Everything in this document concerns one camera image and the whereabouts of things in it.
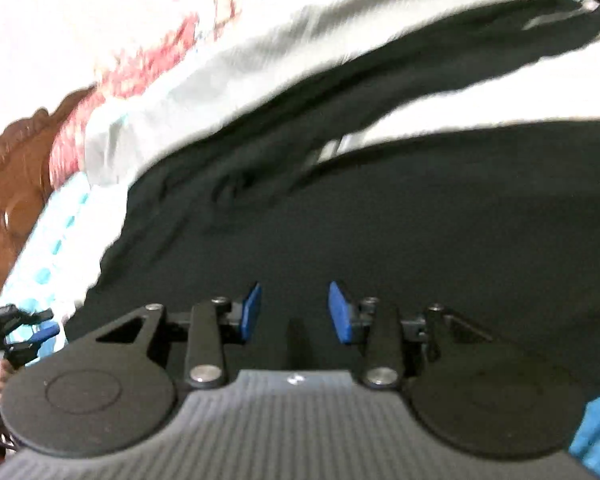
gray ribbed surface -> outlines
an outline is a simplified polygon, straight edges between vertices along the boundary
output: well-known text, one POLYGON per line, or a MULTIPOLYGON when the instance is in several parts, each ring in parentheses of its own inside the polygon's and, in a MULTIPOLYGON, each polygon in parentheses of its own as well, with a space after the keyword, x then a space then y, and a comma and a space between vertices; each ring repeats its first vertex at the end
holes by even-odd
POLYGON ((242 372, 216 392, 191 394, 150 440, 116 455, 60 460, 23 451, 0 480, 583 480, 566 453, 523 463, 479 460, 442 446, 395 394, 348 372, 242 372))

wooden headboard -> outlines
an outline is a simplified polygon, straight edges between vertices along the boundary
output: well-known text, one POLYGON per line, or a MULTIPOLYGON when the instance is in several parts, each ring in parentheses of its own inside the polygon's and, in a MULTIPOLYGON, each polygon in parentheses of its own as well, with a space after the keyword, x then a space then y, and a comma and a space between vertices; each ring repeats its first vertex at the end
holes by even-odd
POLYGON ((53 191, 48 156, 56 133, 90 91, 69 94, 53 114, 41 108, 0 135, 0 290, 53 191))

pink floral pattern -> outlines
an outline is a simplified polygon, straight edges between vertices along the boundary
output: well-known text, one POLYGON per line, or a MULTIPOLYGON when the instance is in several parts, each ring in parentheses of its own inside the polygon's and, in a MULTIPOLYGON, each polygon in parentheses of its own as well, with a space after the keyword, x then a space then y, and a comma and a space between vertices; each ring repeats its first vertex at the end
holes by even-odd
POLYGON ((226 28, 240 17, 245 0, 213 0, 212 27, 200 29, 200 9, 191 9, 177 30, 156 44, 128 54, 122 51, 112 69, 101 70, 93 92, 84 98, 64 122, 49 156, 51 184, 58 189, 84 168, 84 133, 93 111, 108 98, 128 99, 142 95, 158 77, 176 66, 196 44, 218 41, 226 28))

brown wooden furniture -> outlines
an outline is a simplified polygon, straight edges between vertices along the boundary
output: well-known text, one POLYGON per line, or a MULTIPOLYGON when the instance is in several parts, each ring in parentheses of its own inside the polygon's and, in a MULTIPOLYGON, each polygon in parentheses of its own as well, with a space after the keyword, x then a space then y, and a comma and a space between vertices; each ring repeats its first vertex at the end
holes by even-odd
POLYGON ((73 92, 53 114, 41 108, 0 135, 0 290, 53 191, 48 156, 56 133, 88 92, 73 92))

gray fabric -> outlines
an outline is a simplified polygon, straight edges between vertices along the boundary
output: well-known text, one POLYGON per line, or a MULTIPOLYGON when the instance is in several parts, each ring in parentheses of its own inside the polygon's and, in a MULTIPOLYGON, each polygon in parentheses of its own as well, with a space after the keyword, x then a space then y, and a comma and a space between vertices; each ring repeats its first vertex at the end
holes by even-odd
POLYGON ((23 451, 0 480, 586 480, 565 452, 478 459, 439 443, 392 393, 348 372, 242 372, 187 397, 176 419, 129 450, 92 460, 23 451))
POLYGON ((208 52, 187 56, 168 74, 167 91, 163 80, 141 98, 94 112, 86 173, 93 184, 133 182, 168 153, 215 133, 303 77, 443 16, 502 1, 280 0, 268 2, 262 26, 249 23, 245 11, 234 40, 222 38, 208 52))

